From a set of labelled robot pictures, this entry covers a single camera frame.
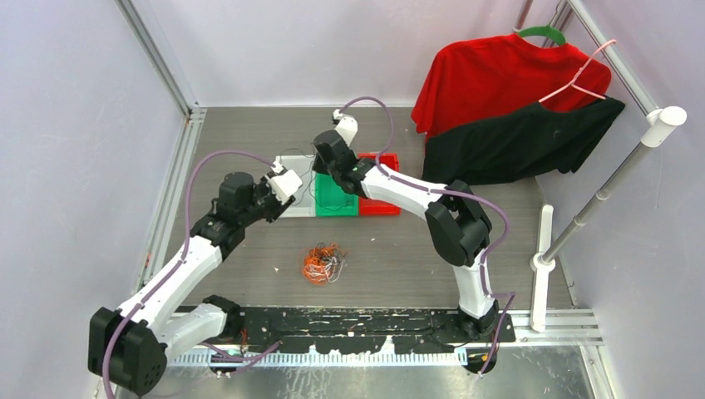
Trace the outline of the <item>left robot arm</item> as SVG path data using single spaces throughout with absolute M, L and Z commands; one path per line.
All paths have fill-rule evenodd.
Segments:
M 107 384 L 144 396 L 167 364 L 212 337 L 239 338 L 240 307 L 211 295 L 178 319 L 172 315 L 196 285 L 244 241 L 260 220 L 274 222 L 294 201 L 302 181 L 293 170 L 276 168 L 260 180 L 244 172 L 227 174 L 210 211 L 189 230 L 176 255 L 137 294 L 117 309 L 99 308 L 91 317 L 87 368 Z

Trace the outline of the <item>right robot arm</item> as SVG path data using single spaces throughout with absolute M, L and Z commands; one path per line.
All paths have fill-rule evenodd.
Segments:
M 500 310 L 486 270 L 492 231 L 483 209 L 487 201 L 474 196 L 460 180 L 451 185 L 430 183 L 359 158 L 334 130 L 317 135 L 313 146 L 314 170 L 331 176 L 345 193 L 392 204 L 426 222 L 434 249 L 453 267 L 460 329 L 475 342 L 493 333 Z

